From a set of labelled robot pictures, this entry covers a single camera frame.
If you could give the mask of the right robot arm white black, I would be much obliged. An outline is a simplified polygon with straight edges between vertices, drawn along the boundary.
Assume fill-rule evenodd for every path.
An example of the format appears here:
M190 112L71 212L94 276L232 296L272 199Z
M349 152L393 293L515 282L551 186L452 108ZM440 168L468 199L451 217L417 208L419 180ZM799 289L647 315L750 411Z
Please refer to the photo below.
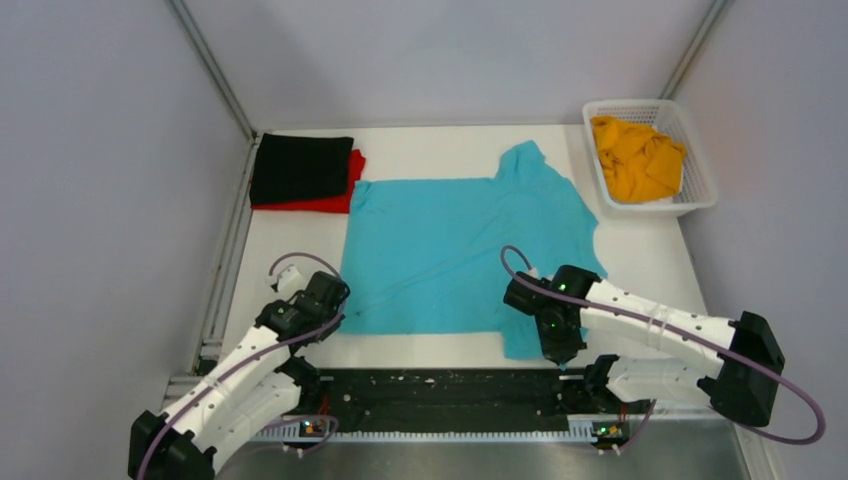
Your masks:
M749 427L770 423L785 358L768 322L699 315L650 302L597 274L564 265L550 279L524 272L508 284L504 303L531 316L545 359L567 363L586 349L582 333L606 332L660 352L654 359L622 353L586 366L589 404L612 412L622 403L668 400L708 406Z

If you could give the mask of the turquoise t shirt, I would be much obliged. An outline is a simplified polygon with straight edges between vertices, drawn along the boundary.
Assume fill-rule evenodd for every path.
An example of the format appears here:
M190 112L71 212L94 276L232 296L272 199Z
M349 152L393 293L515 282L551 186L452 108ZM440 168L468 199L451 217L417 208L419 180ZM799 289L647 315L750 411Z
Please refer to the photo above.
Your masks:
M544 277L563 265L603 274L597 224L532 141L507 150L491 178L360 181L343 250L351 294L341 331L498 332L507 358L538 359L534 320L503 301L501 249L518 247Z

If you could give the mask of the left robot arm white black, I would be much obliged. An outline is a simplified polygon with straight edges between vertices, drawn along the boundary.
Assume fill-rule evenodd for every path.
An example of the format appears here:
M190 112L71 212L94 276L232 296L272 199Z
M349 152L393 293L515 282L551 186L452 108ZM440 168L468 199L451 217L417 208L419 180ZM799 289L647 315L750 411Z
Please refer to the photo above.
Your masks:
M132 479L212 479L264 427L319 404L320 374L297 352L335 332L350 295L338 276L305 278L288 267L232 351L159 413L145 411L130 433Z

